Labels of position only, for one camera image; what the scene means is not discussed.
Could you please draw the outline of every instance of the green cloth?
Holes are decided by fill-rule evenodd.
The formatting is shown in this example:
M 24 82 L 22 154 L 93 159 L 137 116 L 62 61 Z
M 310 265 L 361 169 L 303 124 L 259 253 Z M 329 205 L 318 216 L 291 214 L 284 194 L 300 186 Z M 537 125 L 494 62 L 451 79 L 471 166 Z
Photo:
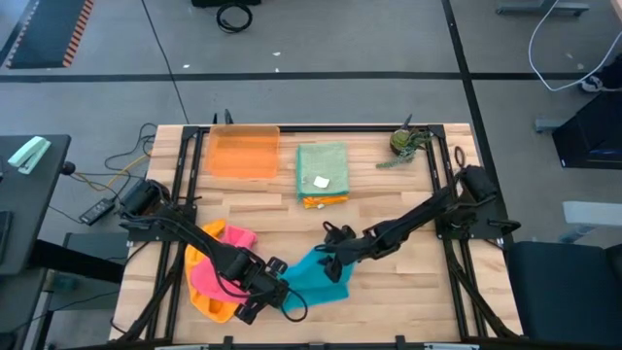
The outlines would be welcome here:
M 316 176 L 330 180 L 325 189 L 313 185 Z M 334 142 L 299 145 L 296 152 L 295 177 L 298 199 L 307 196 L 348 194 L 350 184 L 346 144 Z

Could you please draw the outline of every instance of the orange plastic container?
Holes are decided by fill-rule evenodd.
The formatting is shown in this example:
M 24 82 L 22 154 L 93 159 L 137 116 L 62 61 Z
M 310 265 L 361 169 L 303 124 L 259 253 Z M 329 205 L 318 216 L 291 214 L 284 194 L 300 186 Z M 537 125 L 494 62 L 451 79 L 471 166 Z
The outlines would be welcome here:
M 205 170 L 214 176 L 273 178 L 279 169 L 278 126 L 214 125 Z

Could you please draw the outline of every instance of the yellow wire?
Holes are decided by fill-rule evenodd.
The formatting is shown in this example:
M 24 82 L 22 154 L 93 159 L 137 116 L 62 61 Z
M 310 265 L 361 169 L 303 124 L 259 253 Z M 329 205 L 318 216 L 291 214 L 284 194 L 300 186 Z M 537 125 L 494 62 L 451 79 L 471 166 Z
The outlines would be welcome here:
M 151 154 L 151 152 L 147 152 L 147 154 L 146 154 L 146 155 L 142 155 L 142 156 L 138 157 L 137 159 L 135 159 L 134 161 L 132 161 L 132 162 L 131 162 L 130 164 L 128 164 L 125 168 L 123 168 L 121 171 L 119 171 L 119 172 L 117 173 L 117 175 L 115 175 L 115 177 L 114 177 L 114 178 L 110 179 L 110 181 L 108 182 L 108 185 L 106 185 L 106 187 L 107 187 L 107 188 L 110 188 L 110 187 L 111 187 L 111 186 L 115 183 L 115 181 L 117 181 L 117 180 L 119 179 L 119 177 L 120 177 L 122 174 L 124 174 L 124 173 L 125 173 L 125 174 L 129 175 L 129 169 L 131 169 L 132 167 L 136 166 L 136 164 L 138 164 L 141 160 L 143 160 L 143 159 L 147 158 L 150 154 Z M 89 187 L 91 187 L 92 189 L 94 189 L 95 191 L 102 192 L 102 191 L 106 191 L 106 190 L 108 190 L 107 188 L 97 188 L 97 187 L 96 187 L 96 185 L 95 185 L 95 184 L 93 184 L 93 183 L 91 183 L 91 181 L 90 181 L 90 180 L 89 180 L 89 179 L 88 179 L 88 178 L 87 178 L 84 174 L 82 174 L 82 173 L 78 173 L 78 172 L 77 172 L 77 173 L 76 173 L 76 176 L 78 176 L 78 177 L 80 177 L 81 179 L 83 179 L 83 180 L 86 182 L 86 184 L 87 184 Z

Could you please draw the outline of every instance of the gray floor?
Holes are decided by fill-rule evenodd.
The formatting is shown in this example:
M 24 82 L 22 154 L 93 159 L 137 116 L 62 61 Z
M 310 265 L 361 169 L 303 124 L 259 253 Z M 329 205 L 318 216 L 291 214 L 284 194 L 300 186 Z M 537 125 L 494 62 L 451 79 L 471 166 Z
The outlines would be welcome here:
M 216 27 L 213 9 L 188 0 L 146 0 L 171 68 L 184 73 L 404 71 L 458 72 L 441 3 L 435 0 L 265 0 L 239 35 Z M 546 72 L 586 72 L 622 28 L 608 1 L 587 1 L 580 18 L 552 18 L 536 40 L 536 65 Z M 9 36 L 25 0 L 0 5 L 0 40 Z M 495 0 L 452 0 L 471 72 L 527 73 L 527 43 L 538 17 L 498 17 Z M 0 75 L 164 74 L 140 0 L 96 1 L 74 64 L 66 69 L 9 70 Z M 551 82 L 560 85 L 564 82 Z M 228 108 L 239 123 L 470 123 L 461 81 L 288 80 L 180 82 L 192 123 Z M 523 223 L 519 240 L 553 241 L 569 227 L 563 200 L 618 202 L 616 171 L 562 169 L 550 137 L 533 132 L 538 117 L 566 120 L 591 97 L 547 91 L 536 81 L 477 81 L 476 97 L 508 214 Z M 69 159 L 81 171 L 105 171 L 103 159 L 133 147 L 146 122 L 183 123 L 170 82 L 0 84 L 2 134 L 68 133 Z M 118 159 L 123 166 L 138 157 Z M 146 164 L 133 170 L 142 175 Z M 52 205 L 78 216 L 102 193 L 61 178 Z M 78 226 L 54 212 L 42 236 L 117 230 L 115 221 Z M 622 242 L 601 230 L 583 243 Z M 105 341 L 111 310 L 54 317 L 50 340 L 62 347 Z M 75 332 L 77 325 L 83 332 Z

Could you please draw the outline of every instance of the small plant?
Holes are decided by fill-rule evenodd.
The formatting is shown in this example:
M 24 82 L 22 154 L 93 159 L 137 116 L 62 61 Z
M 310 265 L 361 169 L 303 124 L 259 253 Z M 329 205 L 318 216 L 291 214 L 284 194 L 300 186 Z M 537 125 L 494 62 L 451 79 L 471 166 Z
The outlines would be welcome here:
M 426 142 L 430 141 L 430 135 L 427 132 L 414 131 L 410 132 L 405 129 L 400 129 L 391 135 L 391 148 L 399 151 L 396 158 L 376 164 L 376 168 L 392 168 L 400 164 L 412 162 L 415 158 L 415 152 L 417 150 L 425 150 L 422 146 Z

